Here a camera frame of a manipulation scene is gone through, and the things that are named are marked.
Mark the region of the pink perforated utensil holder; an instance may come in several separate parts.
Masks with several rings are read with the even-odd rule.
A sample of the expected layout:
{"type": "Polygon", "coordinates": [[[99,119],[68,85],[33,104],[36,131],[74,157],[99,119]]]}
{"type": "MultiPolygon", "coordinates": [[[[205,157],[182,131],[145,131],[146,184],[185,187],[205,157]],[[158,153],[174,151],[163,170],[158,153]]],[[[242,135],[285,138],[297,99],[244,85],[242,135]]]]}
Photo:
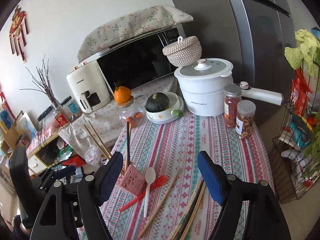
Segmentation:
{"type": "Polygon", "coordinates": [[[134,165],[130,164],[121,180],[120,187],[138,196],[142,192],[144,184],[144,175],[134,165]]]}

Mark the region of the black chopstick gold band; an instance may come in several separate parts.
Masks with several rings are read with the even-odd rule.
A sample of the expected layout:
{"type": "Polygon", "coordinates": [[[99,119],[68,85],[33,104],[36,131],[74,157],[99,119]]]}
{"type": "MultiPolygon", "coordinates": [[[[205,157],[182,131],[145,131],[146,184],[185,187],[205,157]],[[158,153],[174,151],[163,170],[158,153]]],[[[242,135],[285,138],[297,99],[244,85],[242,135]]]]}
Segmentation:
{"type": "Polygon", "coordinates": [[[127,121],[126,126],[127,126],[127,154],[126,154],[125,168],[127,170],[129,168],[130,163],[131,163],[131,160],[130,160],[131,124],[129,121],[127,121]]]}

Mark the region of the white plastic spoon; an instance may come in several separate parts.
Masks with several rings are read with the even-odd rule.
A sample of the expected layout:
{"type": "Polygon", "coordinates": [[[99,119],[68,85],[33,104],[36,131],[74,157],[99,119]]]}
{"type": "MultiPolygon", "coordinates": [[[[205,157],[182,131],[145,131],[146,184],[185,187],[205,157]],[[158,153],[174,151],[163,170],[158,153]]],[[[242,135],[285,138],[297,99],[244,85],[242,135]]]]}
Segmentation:
{"type": "Polygon", "coordinates": [[[145,172],[145,181],[147,182],[145,200],[144,200],[144,218],[147,217],[148,214],[148,202],[149,202],[149,194],[150,194],[150,186],[156,180],[156,171],[153,167],[148,167],[145,172]]]}

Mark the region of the glass jar red label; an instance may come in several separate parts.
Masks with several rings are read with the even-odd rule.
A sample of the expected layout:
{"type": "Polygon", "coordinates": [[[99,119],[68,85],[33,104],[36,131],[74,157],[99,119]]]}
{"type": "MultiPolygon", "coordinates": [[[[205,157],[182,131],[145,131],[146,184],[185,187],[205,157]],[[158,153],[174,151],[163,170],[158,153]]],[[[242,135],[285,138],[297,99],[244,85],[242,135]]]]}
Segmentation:
{"type": "Polygon", "coordinates": [[[67,126],[69,126],[70,124],[69,118],[60,105],[54,107],[53,115],[54,115],[54,119],[56,120],[56,122],[59,124],[61,128],[66,128],[67,126]]]}

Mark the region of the floral side table cloth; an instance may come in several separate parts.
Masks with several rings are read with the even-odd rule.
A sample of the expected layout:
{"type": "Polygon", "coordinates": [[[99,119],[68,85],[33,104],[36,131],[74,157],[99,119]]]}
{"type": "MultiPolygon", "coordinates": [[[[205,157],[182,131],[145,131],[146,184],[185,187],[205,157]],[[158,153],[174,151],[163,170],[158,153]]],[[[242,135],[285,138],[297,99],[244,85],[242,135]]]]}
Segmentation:
{"type": "MultiPolygon", "coordinates": [[[[145,105],[147,98],[155,92],[180,93],[177,79],[174,75],[168,75],[136,88],[132,91],[134,105],[145,105]]],[[[91,114],[82,114],[67,128],[59,131],[59,136],[71,146],[82,158],[91,146],[96,146],[86,128],[93,125],[99,137],[106,147],[113,147],[118,139],[124,125],[120,120],[121,108],[112,100],[106,106],[91,114]]]]}

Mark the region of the glass jar blue label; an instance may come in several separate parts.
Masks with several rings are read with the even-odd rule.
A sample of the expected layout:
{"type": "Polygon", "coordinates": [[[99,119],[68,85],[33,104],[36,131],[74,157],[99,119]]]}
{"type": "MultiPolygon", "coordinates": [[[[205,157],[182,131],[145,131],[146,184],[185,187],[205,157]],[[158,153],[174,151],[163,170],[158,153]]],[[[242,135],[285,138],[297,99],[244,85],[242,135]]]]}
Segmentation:
{"type": "Polygon", "coordinates": [[[79,107],[77,101],[73,99],[71,95],[65,98],[63,102],[61,102],[61,106],[70,122],[74,122],[82,115],[81,108],[79,107]]]}

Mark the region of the patterned tablecloth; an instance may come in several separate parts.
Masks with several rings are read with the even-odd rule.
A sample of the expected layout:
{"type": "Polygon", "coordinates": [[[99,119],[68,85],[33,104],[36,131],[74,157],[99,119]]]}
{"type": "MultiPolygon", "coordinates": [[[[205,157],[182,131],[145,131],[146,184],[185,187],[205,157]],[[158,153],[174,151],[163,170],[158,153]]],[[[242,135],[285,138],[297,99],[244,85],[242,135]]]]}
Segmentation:
{"type": "MultiPolygon", "coordinates": [[[[234,129],[226,128],[223,114],[203,117],[186,111],[182,118],[163,125],[146,120],[132,131],[131,163],[142,174],[147,167],[152,166],[157,177],[166,175],[168,181],[150,192],[148,218],[144,218],[144,199],[119,212],[134,195],[119,186],[122,176],[118,178],[109,200],[100,208],[113,239],[140,239],[140,232],[180,168],[165,203],[142,239],[170,238],[188,207],[198,181],[201,181],[197,166],[200,151],[206,151],[226,173],[233,173],[251,183],[265,179],[274,191],[270,162],[255,124],[249,139],[241,140],[234,129]]],[[[208,239],[220,210],[221,206],[211,199],[206,189],[185,239],[208,239]]]]}

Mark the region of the orange fruit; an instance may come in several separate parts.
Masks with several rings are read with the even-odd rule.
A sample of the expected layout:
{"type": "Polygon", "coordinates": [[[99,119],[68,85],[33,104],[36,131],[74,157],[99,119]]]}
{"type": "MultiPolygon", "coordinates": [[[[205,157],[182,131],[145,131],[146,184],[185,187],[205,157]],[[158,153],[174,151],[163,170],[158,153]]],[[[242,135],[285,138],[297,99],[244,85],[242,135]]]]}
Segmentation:
{"type": "Polygon", "coordinates": [[[114,99],[117,103],[126,103],[131,98],[131,89],[120,86],[114,91],[114,99]]]}

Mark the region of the jar of red dried fruit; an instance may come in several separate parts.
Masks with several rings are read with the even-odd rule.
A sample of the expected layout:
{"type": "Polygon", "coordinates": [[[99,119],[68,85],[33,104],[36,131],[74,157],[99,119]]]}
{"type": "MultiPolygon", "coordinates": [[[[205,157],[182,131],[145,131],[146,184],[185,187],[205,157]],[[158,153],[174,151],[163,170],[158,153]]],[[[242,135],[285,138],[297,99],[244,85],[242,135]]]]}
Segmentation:
{"type": "Polygon", "coordinates": [[[224,88],[224,116],[225,126],[234,128],[236,125],[237,105],[241,100],[241,88],[231,84],[224,88]]]}

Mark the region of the white ceramic casserole dish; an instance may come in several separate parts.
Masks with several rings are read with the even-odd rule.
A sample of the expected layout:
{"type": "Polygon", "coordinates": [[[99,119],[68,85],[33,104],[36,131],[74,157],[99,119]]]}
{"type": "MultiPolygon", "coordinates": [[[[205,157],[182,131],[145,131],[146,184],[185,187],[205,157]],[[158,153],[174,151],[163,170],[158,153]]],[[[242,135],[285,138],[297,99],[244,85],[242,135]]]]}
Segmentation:
{"type": "Polygon", "coordinates": [[[147,118],[157,124],[166,124],[181,118],[184,115],[184,103],[180,96],[173,92],[164,92],[169,99],[167,109],[152,113],[146,110],[147,118]]]}

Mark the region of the white electric cooking pot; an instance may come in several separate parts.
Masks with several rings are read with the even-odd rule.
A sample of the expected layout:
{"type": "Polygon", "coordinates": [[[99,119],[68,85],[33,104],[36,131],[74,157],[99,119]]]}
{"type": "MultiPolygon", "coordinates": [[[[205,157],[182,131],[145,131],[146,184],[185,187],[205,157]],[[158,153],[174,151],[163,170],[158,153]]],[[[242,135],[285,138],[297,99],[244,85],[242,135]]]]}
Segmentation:
{"type": "Polygon", "coordinates": [[[187,109],[199,116],[224,113],[224,90],[233,84],[233,64],[224,59],[199,59],[175,70],[187,109]]]}

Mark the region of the black microwave oven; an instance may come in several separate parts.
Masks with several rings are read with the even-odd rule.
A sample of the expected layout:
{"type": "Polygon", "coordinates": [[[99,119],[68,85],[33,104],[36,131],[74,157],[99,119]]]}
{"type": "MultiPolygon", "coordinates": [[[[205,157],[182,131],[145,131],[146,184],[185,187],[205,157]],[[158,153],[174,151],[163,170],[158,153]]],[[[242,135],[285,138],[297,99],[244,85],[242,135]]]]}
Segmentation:
{"type": "Polygon", "coordinates": [[[134,38],[97,59],[110,90],[124,86],[131,90],[172,74],[176,67],[163,54],[163,48],[177,41],[177,28],[134,38]]]}

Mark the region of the pale cabbage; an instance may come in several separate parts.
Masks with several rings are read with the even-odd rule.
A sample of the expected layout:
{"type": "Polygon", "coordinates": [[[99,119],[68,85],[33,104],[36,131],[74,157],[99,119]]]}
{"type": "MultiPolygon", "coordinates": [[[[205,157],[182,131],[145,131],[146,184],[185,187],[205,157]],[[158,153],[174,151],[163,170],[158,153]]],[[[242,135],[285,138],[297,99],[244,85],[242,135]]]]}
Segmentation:
{"type": "Polygon", "coordinates": [[[310,31],[300,29],[295,32],[296,48],[285,47],[284,56],[290,66],[297,70],[304,68],[309,76],[319,74],[319,39],[310,31]]]}

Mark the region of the floral microwave cover cloth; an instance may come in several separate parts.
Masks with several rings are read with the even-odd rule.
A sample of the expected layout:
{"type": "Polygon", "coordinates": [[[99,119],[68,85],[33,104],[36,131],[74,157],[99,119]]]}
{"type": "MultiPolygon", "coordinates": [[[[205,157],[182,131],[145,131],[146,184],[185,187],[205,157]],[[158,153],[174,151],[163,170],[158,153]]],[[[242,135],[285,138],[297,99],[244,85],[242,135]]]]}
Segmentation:
{"type": "Polygon", "coordinates": [[[104,23],[84,39],[79,51],[81,63],[96,53],[145,33],[193,21],[193,17],[169,5],[156,5],[104,23]]]}

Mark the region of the grey refrigerator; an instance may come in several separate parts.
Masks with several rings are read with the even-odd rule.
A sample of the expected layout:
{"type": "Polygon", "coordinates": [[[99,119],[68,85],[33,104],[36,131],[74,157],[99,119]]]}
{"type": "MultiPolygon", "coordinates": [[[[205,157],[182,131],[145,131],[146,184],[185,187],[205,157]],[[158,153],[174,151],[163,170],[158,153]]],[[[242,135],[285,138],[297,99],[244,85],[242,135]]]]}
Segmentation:
{"type": "Polygon", "coordinates": [[[290,98],[294,71],[284,49],[294,47],[295,32],[287,0],[172,0],[193,17],[183,25],[196,36],[202,56],[233,64],[233,80],[290,98]]]}

